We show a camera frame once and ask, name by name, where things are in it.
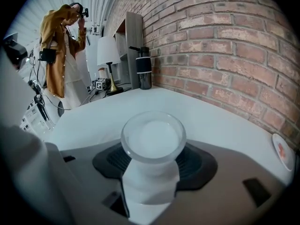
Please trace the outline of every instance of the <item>white table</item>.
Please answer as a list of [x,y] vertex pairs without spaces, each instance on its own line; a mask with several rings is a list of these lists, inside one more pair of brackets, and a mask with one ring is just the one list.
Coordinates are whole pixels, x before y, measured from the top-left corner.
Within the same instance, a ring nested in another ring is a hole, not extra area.
[[224,109],[157,87],[128,91],[66,112],[48,142],[69,150],[119,139],[132,116],[150,110],[178,118],[188,139],[244,153],[286,185],[293,178],[279,160],[270,133]]

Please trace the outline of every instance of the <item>gold lamp stand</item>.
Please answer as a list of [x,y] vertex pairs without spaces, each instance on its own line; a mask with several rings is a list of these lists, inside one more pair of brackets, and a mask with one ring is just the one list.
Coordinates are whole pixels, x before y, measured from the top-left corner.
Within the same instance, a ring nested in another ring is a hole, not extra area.
[[108,70],[109,70],[109,77],[111,79],[111,87],[110,89],[107,91],[107,96],[112,96],[112,95],[115,95],[115,94],[119,94],[119,93],[122,93],[124,90],[122,87],[117,87],[116,84],[114,83],[114,80],[113,80],[113,72],[112,72],[112,62],[107,62],[106,63],[108,65]]

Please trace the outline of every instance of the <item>black bottle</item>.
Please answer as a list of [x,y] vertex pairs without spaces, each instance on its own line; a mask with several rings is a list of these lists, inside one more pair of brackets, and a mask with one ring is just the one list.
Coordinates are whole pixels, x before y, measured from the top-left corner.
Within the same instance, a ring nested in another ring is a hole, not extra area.
[[139,76],[140,89],[147,90],[152,87],[152,66],[151,59],[149,56],[148,47],[129,47],[130,49],[136,50],[138,58],[136,59],[136,71]]

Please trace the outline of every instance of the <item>mustard jacket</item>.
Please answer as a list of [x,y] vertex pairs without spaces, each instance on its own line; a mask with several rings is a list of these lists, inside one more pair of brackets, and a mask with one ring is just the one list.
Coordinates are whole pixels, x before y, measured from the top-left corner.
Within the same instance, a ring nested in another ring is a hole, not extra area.
[[[61,25],[64,19],[73,19],[80,16],[79,13],[69,5],[63,5],[59,10],[49,11],[43,18],[40,32],[42,37],[41,51],[48,46],[51,41],[57,42],[57,46],[51,46],[56,49],[56,59],[53,64],[47,64],[46,81],[48,90],[60,97],[64,98],[64,77],[65,77],[65,59],[66,45],[64,39],[64,29]],[[78,31],[78,40],[71,38],[68,33],[70,53],[75,58],[77,52],[85,49],[86,28]]]

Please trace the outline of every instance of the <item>white plate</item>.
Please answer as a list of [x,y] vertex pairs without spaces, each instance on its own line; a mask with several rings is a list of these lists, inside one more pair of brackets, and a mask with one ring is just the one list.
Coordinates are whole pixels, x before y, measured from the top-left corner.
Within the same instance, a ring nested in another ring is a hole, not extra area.
[[294,156],[290,147],[278,134],[272,135],[272,141],[282,164],[287,170],[292,171],[294,167]]

